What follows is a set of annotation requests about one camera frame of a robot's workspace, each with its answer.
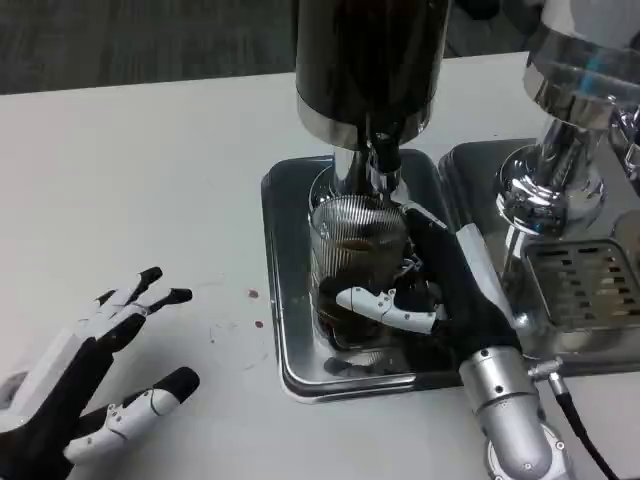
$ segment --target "black cylinder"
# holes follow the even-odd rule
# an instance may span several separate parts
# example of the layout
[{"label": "black cylinder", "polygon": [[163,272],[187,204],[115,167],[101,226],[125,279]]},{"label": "black cylinder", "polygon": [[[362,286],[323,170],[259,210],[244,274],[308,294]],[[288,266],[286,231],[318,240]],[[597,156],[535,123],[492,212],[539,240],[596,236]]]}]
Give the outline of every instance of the black cylinder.
[{"label": "black cylinder", "polygon": [[431,102],[449,0],[293,0],[296,84],[320,115],[365,128]]}]

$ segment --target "white countertop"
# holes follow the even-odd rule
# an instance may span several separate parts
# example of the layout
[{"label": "white countertop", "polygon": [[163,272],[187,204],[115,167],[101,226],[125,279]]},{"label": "white countertop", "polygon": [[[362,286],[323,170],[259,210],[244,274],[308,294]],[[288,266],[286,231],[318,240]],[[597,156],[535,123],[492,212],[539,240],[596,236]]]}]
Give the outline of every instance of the white countertop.
[{"label": "white countertop", "polygon": [[[536,136],[525,58],[445,61],[412,146],[438,159]],[[293,74],[6,96],[0,132],[0,373],[127,274],[159,265],[167,285],[194,290],[118,355],[93,405],[182,365],[201,387],[139,448],[74,479],[486,478],[461,389],[321,405],[281,389],[260,180],[279,160],[331,151],[297,118]],[[640,374],[569,383],[614,470],[639,476]],[[578,478],[603,478],[541,390]]]}]

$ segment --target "black cable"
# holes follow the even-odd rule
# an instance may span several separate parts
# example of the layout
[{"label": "black cable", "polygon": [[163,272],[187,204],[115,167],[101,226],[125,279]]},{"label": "black cable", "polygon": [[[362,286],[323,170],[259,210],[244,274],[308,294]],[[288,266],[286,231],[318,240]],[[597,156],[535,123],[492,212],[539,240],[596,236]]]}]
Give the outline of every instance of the black cable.
[{"label": "black cable", "polygon": [[589,438],[587,429],[580,419],[580,415],[573,403],[571,394],[569,392],[558,393],[556,394],[556,400],[558,401],[560,408],[562,408],[564,415],[567,417],[569,425],[571,425],[571,428],[573,429],[573,433],[575,433],[576,437],[580,439],[582,445],[584,445],[584,448],[589,452],[591,458],[593,458],[598,467],[600,467],[600,470],[602,470],[605,477],[607,477],[608,480],[619,480],[618,476],[613,472],[613,470],[611,470],[609,464],[604,458],[602,458],[602,455],[600,455],[600,452]]}]

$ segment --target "silver robotic arm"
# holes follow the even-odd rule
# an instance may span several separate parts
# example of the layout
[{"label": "silver robotic arm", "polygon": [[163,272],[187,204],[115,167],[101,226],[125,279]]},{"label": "silver robotic arm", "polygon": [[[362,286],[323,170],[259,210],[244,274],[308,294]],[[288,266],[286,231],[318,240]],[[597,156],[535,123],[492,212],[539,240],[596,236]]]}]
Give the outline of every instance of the silver robotic arm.
[{"label": "silver robotic arm", "polygon": [[533,384],[540,370],[549,373],[545,367],[527,371],[520,352],[505,347],[482,349],[460,366],[471,408],[488,439],[487,469],[496,480],[575,478]]}]

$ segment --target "floor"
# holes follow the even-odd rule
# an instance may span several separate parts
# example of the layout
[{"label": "floor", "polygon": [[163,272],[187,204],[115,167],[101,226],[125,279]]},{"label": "floor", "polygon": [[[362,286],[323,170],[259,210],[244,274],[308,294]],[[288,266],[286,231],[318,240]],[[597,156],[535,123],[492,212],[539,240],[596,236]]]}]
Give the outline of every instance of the floor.
[{"label": "floor", "polygon": [[[446,55],[524,43],[454,7]],[[0,0],[0,94],[292,68],[290,0]]]}]

